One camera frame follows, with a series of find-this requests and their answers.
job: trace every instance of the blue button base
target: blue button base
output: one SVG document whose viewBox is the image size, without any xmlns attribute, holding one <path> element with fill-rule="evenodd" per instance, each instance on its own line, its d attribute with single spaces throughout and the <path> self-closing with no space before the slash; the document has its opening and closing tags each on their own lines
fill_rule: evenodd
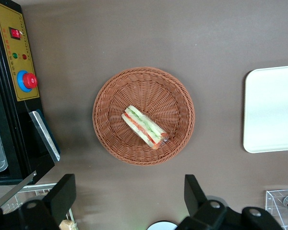
<svg viewBox="0 0 288 230">
<path fill-rule="evenodd" d="M 24 78 L 24 75 L 26 73 L 28 73 L 28 72 L 25 71 L 25 70 L 21 70 L 21 71 L 18 72 L 18 74 L 17 74 L 17 83 L 18 83 L 19 88 L 22 91 L 30 92 L 32 89 L 28 89 L 27 87 L 25 87 L 24 82 L 23 82 L 23 78 Z"/>
</svg>

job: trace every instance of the red emergency stop button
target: red emergency stop button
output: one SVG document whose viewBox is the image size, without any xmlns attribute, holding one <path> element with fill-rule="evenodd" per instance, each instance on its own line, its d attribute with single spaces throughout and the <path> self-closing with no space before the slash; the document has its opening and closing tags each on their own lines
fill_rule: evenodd
<svg viewBox="0 0 288 230">
<path fill-rule="evenodd" d="M 25 73 L 23 83 L 27 89 L 34 89 L 37 87 L 37 78 L 33 73 Z"/>
</svg>

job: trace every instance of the control panel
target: control panel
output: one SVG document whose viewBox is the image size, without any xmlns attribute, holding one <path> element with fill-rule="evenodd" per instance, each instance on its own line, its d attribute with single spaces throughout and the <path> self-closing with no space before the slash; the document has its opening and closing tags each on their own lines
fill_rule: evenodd
<svg viewBox="0 0 288 230">
<path fill-rule="evenodd" d="M 17 101 L 39 97 L 23 15 L 0 4 L 0 32 Z"/>
</svg>

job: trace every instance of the wicker basket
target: wicker basket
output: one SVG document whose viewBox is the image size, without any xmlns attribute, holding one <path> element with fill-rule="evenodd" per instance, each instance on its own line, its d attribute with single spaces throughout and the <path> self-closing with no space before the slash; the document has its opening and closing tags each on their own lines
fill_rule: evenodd
<svg viewBox="0 0 288 230">
<path fill-rule="evenodd" d="M 124 122 L 121 114 L 133 105 L 162 127 L 170 140 L 150 148 Z M 127 69 L 106 82 L 93 109 L 101 144 L 116 158 L 135 165 L 154 165 L 178 154 L 189 141 L 195 112 L 189 93 L 172 75 L 151 67 Z"/>
</svg>

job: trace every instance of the sandwich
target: sandwich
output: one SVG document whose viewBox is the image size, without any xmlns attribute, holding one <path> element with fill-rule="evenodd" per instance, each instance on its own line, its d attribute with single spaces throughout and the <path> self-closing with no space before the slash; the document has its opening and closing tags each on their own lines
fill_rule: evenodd
<svg viewBox="0 0 288 230">
<path fill-rule="evenodd" d="M 134 106 L 128 106 L 121 117 L 151 148 L 157 150 L 162 144 L 168 141 L 166 131 Z"/>
</svg>

